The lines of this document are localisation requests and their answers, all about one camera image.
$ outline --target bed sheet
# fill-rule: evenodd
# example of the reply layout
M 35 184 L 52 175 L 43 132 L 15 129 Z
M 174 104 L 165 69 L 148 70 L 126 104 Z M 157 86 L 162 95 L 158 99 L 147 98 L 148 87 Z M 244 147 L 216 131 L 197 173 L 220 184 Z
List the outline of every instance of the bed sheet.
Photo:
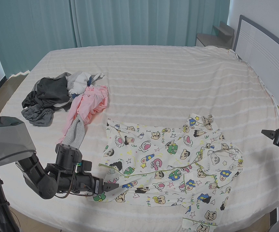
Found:
M 235 180 L 220 225 L 215 231 L 249 226 L 279 204 L 279 148 L 261 134 L 279 128 L 276 109 L 257 75 L 231 50 L 175 46 L 95 46 L 49 52 L 29 73 L 1 112 L 25 122 L 43 167 L 56 158 L 67 113 L 56 111 L 52 125 L 37 127 L 21 115 L 21 102 L 42 77 L 82 70 L 103 72 L 95 84 L 107 85 L 109 105 L 86 126 L 80 151 L 99 167 L 107 144 L 108 117 L 124 122 L 179 127 L 190 113 L 213 114 L 226 140 L 244 153 L 244 171 Z M 15 164 L 0 168 L 11 206 L 65 231 L 182 231 L 185 208 L 99 203 L 69 195 L 43 200 L 24 182 Z

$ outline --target pink garment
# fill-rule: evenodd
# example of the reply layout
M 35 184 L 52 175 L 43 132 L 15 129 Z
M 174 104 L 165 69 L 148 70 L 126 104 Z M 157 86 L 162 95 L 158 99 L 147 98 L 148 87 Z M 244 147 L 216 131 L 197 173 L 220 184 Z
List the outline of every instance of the pink garment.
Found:
M 77 114 L 82 117 L 85 125 L 90 124 L 92 115 L 105 109 L 107 102 L 108 89 L 103 85 L 91 85 L 86 88 L 83 94 L 75 97 L 66 119 L 66 125 L 62 130 L 63 137 L 59 139 L 58 143 L 63 141 Z

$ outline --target floor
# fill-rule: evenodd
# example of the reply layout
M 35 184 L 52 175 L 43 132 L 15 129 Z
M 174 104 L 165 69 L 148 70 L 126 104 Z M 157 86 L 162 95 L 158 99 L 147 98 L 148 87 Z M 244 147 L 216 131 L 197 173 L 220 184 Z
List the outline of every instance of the floor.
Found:
M 5 106 L 6 102 L 10 99 L 12 94 L 21 84 L 21 82 L 25 79 L 25 75 L 18 75 L 15 77 L 11 77 L 8 79 L 3 86 L 0 88 L 0 112 L 2 108 Z M 17 216 L 14 217 L 15 221 L 20 223 L 23 231 L 29 232 L 59 232 L 60 229 L 53 228 L 44 223 L 38 222 L 34 219 L 31 219 L 20 212 L 10 208 L 11 211 Z M 269 214 L 264 215 L 250 227 L 239 230 L 238 232 L 266 232 L 269 229 Z

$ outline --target white headboard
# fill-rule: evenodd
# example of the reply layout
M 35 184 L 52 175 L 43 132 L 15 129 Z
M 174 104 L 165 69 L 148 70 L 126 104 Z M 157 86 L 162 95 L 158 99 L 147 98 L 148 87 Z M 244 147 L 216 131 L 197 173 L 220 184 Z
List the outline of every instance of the white headboard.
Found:
M 254 69 L 279 103 L 279 38 L 241 15 L 233 50 Z

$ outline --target curtain fold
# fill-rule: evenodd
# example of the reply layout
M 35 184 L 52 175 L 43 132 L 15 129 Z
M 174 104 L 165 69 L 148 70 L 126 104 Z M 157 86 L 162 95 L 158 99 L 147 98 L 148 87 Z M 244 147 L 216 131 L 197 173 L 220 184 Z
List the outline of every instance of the curtain fold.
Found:
M 7 77 L 49 51 L 95 45 L 194 46 L 216 34 L 230 0 L 0 0 L 0 61 Z

